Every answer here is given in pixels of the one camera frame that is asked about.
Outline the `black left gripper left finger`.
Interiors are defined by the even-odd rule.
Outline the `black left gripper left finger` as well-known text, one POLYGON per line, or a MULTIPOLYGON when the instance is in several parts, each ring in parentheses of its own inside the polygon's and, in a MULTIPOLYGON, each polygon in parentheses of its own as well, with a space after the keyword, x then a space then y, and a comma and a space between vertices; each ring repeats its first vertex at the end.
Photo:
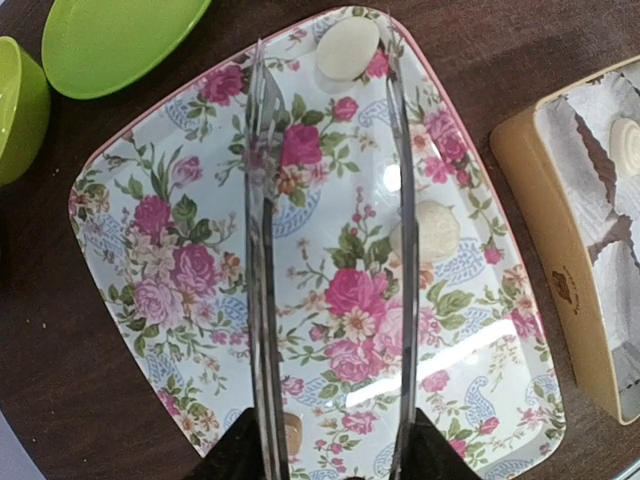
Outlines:
POLYGON ((255 410, 247 408, 184 480, 260 478, 260 434, 255 410))

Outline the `white round chocolate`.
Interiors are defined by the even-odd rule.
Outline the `white round chocolate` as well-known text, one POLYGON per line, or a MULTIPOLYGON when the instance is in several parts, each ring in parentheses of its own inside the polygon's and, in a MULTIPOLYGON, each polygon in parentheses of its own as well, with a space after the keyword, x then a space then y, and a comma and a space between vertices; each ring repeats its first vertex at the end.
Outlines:
POLYGON ((373 59, 380 40, 377 24, 349 17, 330 27, 316 49, 316 65, 331 81, 348 82, 361 75, 373 59))

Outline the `metal tongs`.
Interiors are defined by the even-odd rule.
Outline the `metal tongs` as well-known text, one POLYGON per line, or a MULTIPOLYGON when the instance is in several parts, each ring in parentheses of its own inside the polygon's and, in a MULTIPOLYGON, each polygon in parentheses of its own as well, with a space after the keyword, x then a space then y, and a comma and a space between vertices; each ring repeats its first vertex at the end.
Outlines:
MULTIPOLYGON (((262 469, 267 479, 289 476, 275 313, 272 209, 278 161, 272 157, 276 110, 283 101, 268 72, 263 42, 257 42, 245 111, 246 280, 254 418, 259 433, 262 469)), ((408 470, 411 434, 416 418, 416 357, 419 327, 419 227, 415 181, 400 57, 389 46, 386 95, 400 171, 402 252, 402 369, 399 426, 390 478, 408 470)))

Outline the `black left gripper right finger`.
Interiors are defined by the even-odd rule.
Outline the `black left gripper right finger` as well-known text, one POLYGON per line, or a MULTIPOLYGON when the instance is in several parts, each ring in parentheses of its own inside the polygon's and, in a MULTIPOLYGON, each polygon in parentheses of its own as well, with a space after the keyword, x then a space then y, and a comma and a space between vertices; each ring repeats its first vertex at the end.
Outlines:
POLYGON ((412 422, 405 418, 400 422, 399 478, 479 480, 480 476, 416 408, 412 422))

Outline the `white heart chocolate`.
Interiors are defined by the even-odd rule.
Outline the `white heart chocolate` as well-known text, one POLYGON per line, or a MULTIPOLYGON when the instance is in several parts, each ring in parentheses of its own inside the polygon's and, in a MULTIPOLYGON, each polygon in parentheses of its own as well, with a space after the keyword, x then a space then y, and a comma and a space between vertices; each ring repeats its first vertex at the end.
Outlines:
POLYGON ((416 204, 415 215, 421 264, 441 262, 456 254, 461 227, 449 207, 426 200, 416 204))

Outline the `white swirl chocolate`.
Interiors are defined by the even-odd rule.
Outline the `white swirl chocolate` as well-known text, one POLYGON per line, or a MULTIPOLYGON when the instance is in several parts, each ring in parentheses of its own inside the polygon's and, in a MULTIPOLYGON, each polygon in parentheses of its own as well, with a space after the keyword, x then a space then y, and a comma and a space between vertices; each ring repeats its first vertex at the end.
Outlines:
POLYGON ((639 124, 629 118, 616 119, 610 130, 610 158, 623 179, 639 174, 639 124))

